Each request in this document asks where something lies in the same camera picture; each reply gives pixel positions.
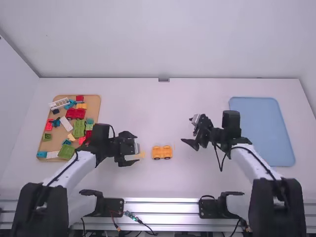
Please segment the blue tray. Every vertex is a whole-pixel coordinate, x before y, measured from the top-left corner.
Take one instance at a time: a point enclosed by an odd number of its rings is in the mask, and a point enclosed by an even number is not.
[[[278,102],[274,98],[232,97],[231,110],[240,112],[241,135],[249,138],[270,166],[293,166],[295,156]]]

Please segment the wooden tray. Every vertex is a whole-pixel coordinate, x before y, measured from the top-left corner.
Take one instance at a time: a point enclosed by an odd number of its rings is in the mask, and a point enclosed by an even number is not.
[[[98,121],[98,116],[99,116],[99,110],[100,110],[100,104],[101,104],[101,97],[99,95],[83,95],[84,96],[84,102],[87,104],[87,110],[84,116],[85,118],[93,118],[94,123]],[[76,100],[76,95],[57,95],[53,101],[60,100],[67,97],[68,99]],[[64,109],[64,107],[59,108],[60,113],[54,115],[52,111],[49,111],[48,118],[47,119],[57,119],[58,117],[65,116],[67,110]],[[74,122],[76,120],[70,120],[70,124],[74,126]],[[62,143],[63,141],[67,138],[67,135],[69,133],[72,133],[72,131],[67,132],[62,124],[60,124],[59,127],[53,127],[51,131],[45,131],[44,127],[44,133],[50,133],[52,134],[52,140],[44,142],[40,138],[40,144],[39,144],[39,149],[38,151],[44,151],[44,152],[54,152],[54,151],[59,151],[62,148]],[[72,146],[77,148],[79,146],[78,140],[72,142]],[[67,161],[62,158],[38,158],[40,161]]]

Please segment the white backdrop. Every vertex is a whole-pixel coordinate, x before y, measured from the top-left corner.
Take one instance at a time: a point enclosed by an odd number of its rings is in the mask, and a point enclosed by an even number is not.
[[[0,177],[10,158],[39,77],[0,36]]]
[[[43,77],[300,78],[316,111],[314,0],[10,0],[0,28]]]

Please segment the yellow toy car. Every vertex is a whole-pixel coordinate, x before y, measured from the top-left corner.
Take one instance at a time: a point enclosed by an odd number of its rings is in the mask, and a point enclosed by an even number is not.
[[[172,158],[172,147],[167,146],[154,146],[152,150],[153,159],[171,159]]]

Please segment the black clamp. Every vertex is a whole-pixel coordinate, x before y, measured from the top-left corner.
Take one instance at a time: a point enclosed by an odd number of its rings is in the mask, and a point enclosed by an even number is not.
[[[242,192],[222,192],[215,199],[213,196],[204,195],[198,201],[198,212],[201,219],[239,219],[238,215],[232,214],[227,209],[227,196],[241,196]]]

